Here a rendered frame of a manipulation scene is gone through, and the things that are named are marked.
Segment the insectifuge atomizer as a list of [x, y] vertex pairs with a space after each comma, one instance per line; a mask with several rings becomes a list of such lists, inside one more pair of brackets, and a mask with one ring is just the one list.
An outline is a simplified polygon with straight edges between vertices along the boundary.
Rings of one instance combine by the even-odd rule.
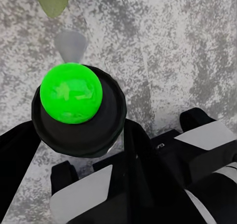
[[124, 93], [111, 75], [82, 65], [87, 45], [79, 32], [54, 38], [64, 63], [41, 81], [32, 101], [32, 121], [40, 140], [55, 152], [99, 158], [108, 153], [124, 127]]

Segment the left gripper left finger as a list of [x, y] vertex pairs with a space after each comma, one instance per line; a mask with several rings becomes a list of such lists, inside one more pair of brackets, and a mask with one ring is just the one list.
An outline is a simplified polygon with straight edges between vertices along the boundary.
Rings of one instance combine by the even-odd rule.
[[40, 142], [32, 120], [0, 136], [0, 224]]

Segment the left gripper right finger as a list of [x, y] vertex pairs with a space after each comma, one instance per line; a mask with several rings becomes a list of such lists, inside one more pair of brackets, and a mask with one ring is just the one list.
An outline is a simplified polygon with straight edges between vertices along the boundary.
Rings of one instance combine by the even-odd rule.
[[[207, 224], [143, 127], [126, 118], [123, 135], [127, 224]], [[143, 204], [135, 152], [155, 207]]]

